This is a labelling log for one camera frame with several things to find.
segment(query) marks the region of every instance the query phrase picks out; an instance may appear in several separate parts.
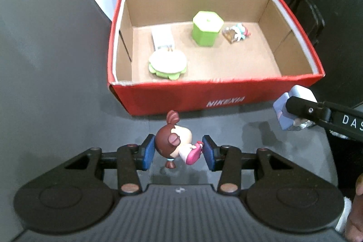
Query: screw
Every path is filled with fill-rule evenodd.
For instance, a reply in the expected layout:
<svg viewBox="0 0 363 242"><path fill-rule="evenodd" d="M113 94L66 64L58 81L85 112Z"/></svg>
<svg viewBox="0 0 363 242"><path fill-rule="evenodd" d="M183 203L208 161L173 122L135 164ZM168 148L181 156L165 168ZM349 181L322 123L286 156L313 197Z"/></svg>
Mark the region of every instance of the screw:
<svg viewBox="0 0 363 242"><path fill-rule="evenodd" d="M221 190L225 193L233 193L238 190L238 186L234 183L227 182L221 185Z"/></svg>
<svg viewBox="0 0 363 242"><path fill-rule="evenodd" d="M135 193L140 189L140 187L135 183L126 183L121 186L121 191L125 193Z"/></svg>

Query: cardboard box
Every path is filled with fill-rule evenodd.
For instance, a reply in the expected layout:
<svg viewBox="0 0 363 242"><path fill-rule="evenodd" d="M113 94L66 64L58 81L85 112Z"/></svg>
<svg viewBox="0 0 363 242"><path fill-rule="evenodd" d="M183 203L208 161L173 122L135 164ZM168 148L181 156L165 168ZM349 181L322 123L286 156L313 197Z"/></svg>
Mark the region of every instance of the cardboard box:
<svg viewBox="0 0 363 242"><path fill-rule="evenodd" d="M242 22L251 32L213 47L191 37L198 11L214 11L223 28ZM148 71L151 28L171 24L176 49L188 58L177 81ZM294 85L324 76L319 58L283 0L118 0L108 52L108 83L131 115L189 111L277 99Z"/></svg>

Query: turtle-shaped toy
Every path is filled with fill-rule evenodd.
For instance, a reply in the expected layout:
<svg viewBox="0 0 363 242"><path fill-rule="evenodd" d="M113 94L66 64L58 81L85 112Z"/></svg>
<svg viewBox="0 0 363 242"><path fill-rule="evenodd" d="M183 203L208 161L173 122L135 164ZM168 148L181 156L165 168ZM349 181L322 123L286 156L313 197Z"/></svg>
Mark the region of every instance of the turtle-shaped toy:
<svg viewBox="0 0 363 242"><path fill-rule="evenodd" d="M149 58L149 71L157 77L176 80L186 72L186 56L178 49L158 49Z"/></svg>

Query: green hexagonal box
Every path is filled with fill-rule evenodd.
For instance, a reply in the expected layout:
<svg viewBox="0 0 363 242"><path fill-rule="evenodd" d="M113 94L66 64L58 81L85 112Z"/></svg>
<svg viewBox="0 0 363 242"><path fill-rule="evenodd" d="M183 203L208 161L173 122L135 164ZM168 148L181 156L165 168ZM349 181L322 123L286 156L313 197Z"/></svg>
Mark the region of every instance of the green hexagonal box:
<svg viewBox="0 0 363 242"><path fill-rule="evenodd" d="M215 12L200 11L193 18L193 39L199 46L213 46L224 21Z"/></svg>

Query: doll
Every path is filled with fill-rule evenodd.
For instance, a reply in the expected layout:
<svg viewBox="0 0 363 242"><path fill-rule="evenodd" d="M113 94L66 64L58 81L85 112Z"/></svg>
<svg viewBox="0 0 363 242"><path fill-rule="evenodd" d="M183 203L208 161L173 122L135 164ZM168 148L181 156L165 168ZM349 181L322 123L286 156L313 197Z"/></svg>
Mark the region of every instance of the doll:
<svg viewBox="0 0 363 242"><path fill-rule="evenodd" d="M155 148L158 153L167 159L166 168L175 168L174 159L179 157L188 164L194 164L202 154L203 142L192 145L192 132L185 127L176 125L179 122L177 112L171 110L166 115L164 125L155 136Z"/></svg>

